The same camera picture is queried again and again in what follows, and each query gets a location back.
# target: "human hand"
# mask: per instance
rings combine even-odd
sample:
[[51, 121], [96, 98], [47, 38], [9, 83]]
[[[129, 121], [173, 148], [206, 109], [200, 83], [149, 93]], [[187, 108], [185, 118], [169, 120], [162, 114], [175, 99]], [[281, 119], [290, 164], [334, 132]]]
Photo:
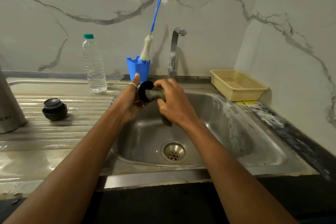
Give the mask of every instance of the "human hand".
[[165, 91], [166, 102], [162, 99], [158, 99], [157, 104], [160, 108], [160, 112], [166, 116], [168, 120], [182, 128], [199, 121], [187, 95], [175, 79], [158, 80], [154, 83], [154, 86], [161, 86]]
[[[138, 85], [140, 82], [140, 74], [134, 75], [132, 83]], [[135, 119], [141, 109], [144, 107], [140, 101], [135, 101], [136, 87], [132, 84], [128, 85], [114, 101], [112, 108], [116, 108], [122, 114], [122, 122], [127, 123]]]

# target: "blue brush handle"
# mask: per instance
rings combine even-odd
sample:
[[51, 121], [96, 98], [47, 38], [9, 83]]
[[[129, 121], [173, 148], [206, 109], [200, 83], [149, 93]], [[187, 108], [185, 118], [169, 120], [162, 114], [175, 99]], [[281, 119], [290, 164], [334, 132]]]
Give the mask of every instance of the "blue brush handle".
[[160, 4], [161, 4], [161, 0], [157, 0], [156, 10], [155, 10], [155, 14], [154, 14], [154, 19], [153, 19], [153, 22], [152, 22], [152, 27], [150, 28], [150, 31], [151, 31], [151, 32], [153, 32], [153, 30], [154, 30], [155, 20], [156, 20], [156, 15], [157, 15], [157, 13], [158, 13]]

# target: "wall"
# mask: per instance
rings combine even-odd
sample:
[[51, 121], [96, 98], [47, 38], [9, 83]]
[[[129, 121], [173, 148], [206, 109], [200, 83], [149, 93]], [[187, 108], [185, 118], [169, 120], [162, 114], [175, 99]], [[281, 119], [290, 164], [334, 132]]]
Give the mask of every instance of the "wall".
[[[106, 73], [128, 73], [139, 55], [157, 0], [0, 0], [3, 70], [85, 72], [83, 33], [93, 33]], [[233, 68], [255, 0], [162, 0], [153, 34], [151, 74], [167, 74], [170, 41], [185, 28], [178, 75]]]
[[235, 65], [262, 100], [336, 155], [336, 0], [256, 0]]

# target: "stainless steel sink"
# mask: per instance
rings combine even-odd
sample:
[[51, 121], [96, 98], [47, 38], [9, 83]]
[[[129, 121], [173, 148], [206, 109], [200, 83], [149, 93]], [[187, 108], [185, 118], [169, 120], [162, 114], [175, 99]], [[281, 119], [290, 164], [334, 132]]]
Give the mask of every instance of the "stainless steel sink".
[[[128, 82], [109, 81], [92, 94], [86, 80], [9, 78], [28, 123], [0, 135], [0, 190], [25, 195], [66, 157]], [[210, 84], [181, 84], [197, 116], [253, 175], [317, 174], [247, 107], [226, 101]], [[44, 100], [68, 106], [62, 121], [42, 114]], [[126, 125], [102, 170], [101, 189], [209, 181], [195, 147], [176, 125], [162, 124], [156, 102]]]

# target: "silver ring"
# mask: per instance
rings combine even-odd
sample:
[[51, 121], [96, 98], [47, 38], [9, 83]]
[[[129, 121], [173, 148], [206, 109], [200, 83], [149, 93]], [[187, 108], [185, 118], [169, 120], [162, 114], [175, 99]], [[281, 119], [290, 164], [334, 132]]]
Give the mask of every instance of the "silver ring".
[[135, 88], [137, 88], [137, 85], [135, 83], [130, 82], [129, 84], [132, 84], [132, 85], [135, 86]]

